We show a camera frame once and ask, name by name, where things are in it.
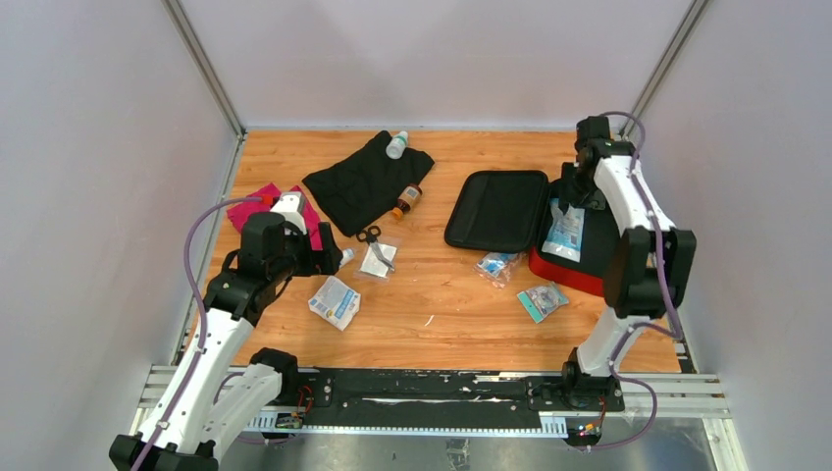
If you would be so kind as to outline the white blue gauze packet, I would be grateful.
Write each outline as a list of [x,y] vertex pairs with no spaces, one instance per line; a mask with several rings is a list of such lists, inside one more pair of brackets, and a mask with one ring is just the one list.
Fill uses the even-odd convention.
[[358,313],[361,294],[339,278],[329,276],[308,300],[311,312],[344,331]]

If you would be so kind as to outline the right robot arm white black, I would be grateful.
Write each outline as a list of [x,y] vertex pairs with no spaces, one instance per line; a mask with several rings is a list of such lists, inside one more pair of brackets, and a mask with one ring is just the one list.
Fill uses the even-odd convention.
[[677,309],[697,247],[695,234],[677,228],[652,195],[640,145],[613,139],[612,115],[577,123],[576,161],[562,177],[559,195],[562,211],[609,211],[619,233],[602,279],[606,307],[562,368],[560,395],[578,410],[614,393],[622,380],[620,361],[643,331],[683,339]]

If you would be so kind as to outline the light blue wipes packet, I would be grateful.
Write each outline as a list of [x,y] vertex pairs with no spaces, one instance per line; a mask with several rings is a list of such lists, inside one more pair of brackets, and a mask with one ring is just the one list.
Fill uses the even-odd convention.
[[585,210],[567,206],[565,212],[559,207],[559,199],[549,201],[551,225],[542,244],[542,252],[559,256],[568,261],[581,261]]

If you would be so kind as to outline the small white blue bottle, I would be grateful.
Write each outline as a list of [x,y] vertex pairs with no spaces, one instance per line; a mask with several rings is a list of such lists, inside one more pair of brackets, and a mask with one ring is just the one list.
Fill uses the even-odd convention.
[[354,259],[354,257],[355,257],[355,250],[354,250],[353,248],[346,248],[346,249],[344,249],[344,250],[341,252],[341,260],[340,260],[339,265],[340,265],[341,267],[345,266],[345,265],[346,265],[346,264],[348,264],[350,261],[352,261],[352,260]]

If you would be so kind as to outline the teal header cotton ball bag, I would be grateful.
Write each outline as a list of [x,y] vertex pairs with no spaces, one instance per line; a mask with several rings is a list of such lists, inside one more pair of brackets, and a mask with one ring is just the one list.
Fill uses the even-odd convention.
[[517,294],[517,299],[536,324],[569,303],[559,286],[552,282],[524,289]]

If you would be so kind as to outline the clear bag blue items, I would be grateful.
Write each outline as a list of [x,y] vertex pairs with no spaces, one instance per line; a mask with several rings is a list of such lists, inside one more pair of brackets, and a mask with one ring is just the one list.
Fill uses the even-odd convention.
[[523,253],[490,252],[476,263],[474,270],[494,286],[504,288],[523,256]]

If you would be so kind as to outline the brown bottle orange cap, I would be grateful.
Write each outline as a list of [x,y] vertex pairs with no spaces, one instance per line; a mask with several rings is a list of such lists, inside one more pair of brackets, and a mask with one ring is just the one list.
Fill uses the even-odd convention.
[[410,213],[419,202],[422,194],[423,191],[418,184],[409,184],[396,199],[395,205],[391,209],[393,216],[400,220]]

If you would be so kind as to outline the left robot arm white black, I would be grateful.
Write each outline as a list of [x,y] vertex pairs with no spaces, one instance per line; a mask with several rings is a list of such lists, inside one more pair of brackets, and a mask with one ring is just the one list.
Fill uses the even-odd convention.
[[216,470],[244,426],[273,401],[300,393],[295,356],[264,347],[228,392],[221,385],[262,314],[298,277],[333,275],[342,252],[330,224],[320,223],[316,250],[302,216],[258,212],[245,222],[238,249],[197,294],[198,331],[148,418],[118,435],[109,458],[119,470]]

